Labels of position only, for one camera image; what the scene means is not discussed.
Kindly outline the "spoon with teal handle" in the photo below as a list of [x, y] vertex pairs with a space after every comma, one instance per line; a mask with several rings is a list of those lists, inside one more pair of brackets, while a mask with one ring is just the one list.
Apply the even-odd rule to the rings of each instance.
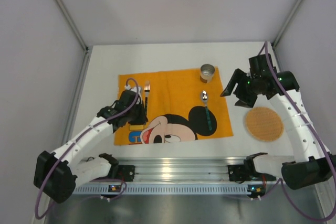
[[208, 122], [208, 128], [211, 131], [213, 128], [212, 128], [211, 118], [210, 118], [210, 114], [209, 114], [209, 109], [207, 107], [207, 102], [208, 102], [207, 92], [205, 90], [202, 90], [200, 97], [201, 97], [201, 101], [202, 101], [202, 103], [205, 107], [205, 112], [206, 112], [206, 117], [207, 117], [207, 122]]

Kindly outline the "round woven coaster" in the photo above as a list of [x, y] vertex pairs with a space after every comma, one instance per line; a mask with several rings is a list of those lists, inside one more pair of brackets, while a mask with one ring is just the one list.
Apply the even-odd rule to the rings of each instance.
[[251, 136], [262, 142], [276, 141], [284, 132], [279, 114], [267, 107], [249, 110], [245, 115], [245, 127]]

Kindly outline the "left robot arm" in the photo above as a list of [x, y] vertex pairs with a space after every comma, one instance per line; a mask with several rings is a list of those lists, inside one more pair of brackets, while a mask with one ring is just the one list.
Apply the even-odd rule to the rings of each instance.
[[53, 201], [65, 202], [74, 190], [98, 178], [114, 179], [119, 162], [102, 153], [90, 161], [88, 154], [98, 143], [127, 123], [147, 122], [140, 87], [126, 89], [113, 105], [102, 108], [78, 135], [60, 148], [43, 151], [37, 158], [34, 185]]

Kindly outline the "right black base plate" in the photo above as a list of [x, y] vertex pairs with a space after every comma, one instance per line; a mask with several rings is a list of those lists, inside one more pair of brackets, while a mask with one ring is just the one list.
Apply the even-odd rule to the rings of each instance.
[[276, 181], [275, 176], [269, 174], [253, 173], [245, 165], [228, 165], [228, 174], [230, 182], [262, 182], [264, 179], [266, 182]]

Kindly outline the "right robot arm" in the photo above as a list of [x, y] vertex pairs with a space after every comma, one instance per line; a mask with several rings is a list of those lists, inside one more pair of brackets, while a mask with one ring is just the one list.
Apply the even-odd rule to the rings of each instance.
[[266, 96], [280, 116], [293, 150], [294, 160], [267, 153], [249, 155], [244, 160], [251, 176], [268, 174], [282, 178], [293, 190], [326, 182], [332, 177], [326, 156], [335, 163], [324, 144], [319, 144], [312, 133], [313, 124], [303, 105], [299, 85], [290, 71], [277, 72], [270, 55], [249, 59], [250, 72], [236, 69], [223, 97], [234, 94], [236, 106], [252, 109], [258, 95]]

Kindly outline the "aluminium rail frame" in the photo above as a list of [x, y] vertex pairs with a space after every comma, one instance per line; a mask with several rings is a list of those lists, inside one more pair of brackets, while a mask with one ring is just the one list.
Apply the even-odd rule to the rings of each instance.
[[284, 156], [266, 153], [250, 155], [245, 159], [230, 158], [157, 158], [117, 159], [119, 165], [134, 165], [133, 182], [229, 181], [228, 165], [245, 165], [253, 173], [281, 178], [290, 188], [299, 189], [324, 182], [331, 177], [326, 158], [310, 157], [306, 162], [291, 162]]

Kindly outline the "orange Mickey Mouse placemat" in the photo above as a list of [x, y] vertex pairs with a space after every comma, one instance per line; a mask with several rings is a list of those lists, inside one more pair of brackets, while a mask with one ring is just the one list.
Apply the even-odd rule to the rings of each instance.
[[[220, 97], [223, 85], [219, 70], [215, 70], [210, 83], [203, 83], [199, 77], [199, 69], [120, 75], [120, 91], [129, 78], [135, 79], [142, 88], [150, 81], [151, 87], [148, 122], [146, 125], [127, 125], [117, 130], [115, 145], [180, 143], [231, 137], [233, 130], [226, 100]], [[208, 94], [211, 131], [200, 97], [202, 90]]]

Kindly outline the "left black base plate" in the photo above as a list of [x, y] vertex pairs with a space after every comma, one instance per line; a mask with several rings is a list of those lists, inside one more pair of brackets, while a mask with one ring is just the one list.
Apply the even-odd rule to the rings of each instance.
[[134, 165], [118, 165], [112, 167], [107, 174], [107, 176], [99, 177], [94, 179], [94, 181], [111, 181], [112, 179], [122, 180], [124, 182], [132, 182], [135, 176], [135, 166]]

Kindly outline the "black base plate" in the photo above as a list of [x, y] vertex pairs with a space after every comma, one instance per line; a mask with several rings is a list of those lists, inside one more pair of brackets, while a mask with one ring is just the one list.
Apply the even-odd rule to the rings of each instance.
[[94, 181], [111, 181], [112, 179], [122, 180], [124, 182], [132, 182], [135, 176], [135, 166], [134, 165], [118, 165], [112, 167], [107, 174], [107, 176], [99, 177], [94, 179]]
[[269, 174], [253, 173], [245, 165], [228, 165], [228, 174], [230, 182], [262, 182], [264, 179], [266, 182], [276, 181], [275, 176]]

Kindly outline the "metal cup with cork band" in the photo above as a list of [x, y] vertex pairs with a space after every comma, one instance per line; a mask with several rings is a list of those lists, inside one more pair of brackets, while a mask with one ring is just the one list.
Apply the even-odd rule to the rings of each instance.
[[215, 67], [210, 64], [203, 64], [200, 67], [200, 80], [203, 83], [209, 83], [212, 81], [215, 74]]

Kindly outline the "fork with teal handle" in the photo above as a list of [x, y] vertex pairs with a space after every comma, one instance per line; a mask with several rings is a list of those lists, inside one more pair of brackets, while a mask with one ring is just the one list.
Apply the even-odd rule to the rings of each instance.
[[149, 98], [149, 94], [150, 94], [150, 81], [147, 81], [144, 85], [144, 93], [145, 93], [145, 97]]

